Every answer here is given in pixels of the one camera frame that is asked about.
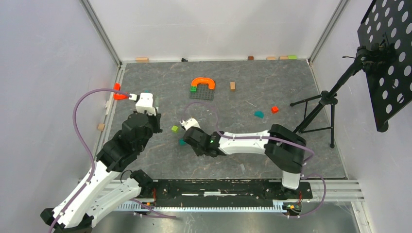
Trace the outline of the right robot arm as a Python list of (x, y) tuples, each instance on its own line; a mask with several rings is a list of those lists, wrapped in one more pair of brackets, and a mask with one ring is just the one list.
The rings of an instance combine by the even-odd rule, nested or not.
[(196, 155), (226, 156), (247, 153), (266, 155), (282, 170), (281, 193), (293, 198), (300, 192), (300, 176), (304, 165), (306, 140), (287, 128), (273, 124), (269, 130), (257, 133), (215, 131), (207, 134), (199, 126), (184, 126), (183, 141)]

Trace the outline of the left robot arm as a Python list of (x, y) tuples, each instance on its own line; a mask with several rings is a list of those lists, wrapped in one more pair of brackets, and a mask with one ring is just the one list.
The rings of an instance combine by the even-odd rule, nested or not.
[(94, 166), (71, 194), (58, 206), (42, 211), (40, 217), (56, 233), (89, 233), (124, 202), (153, 191), (153, 180), (144, 171), (133, 171), (128, 179), (102, 195), (101, 192), (144, 151), (149, 139), (162, 132), (161, 114), (134, 111), (96, 156)]

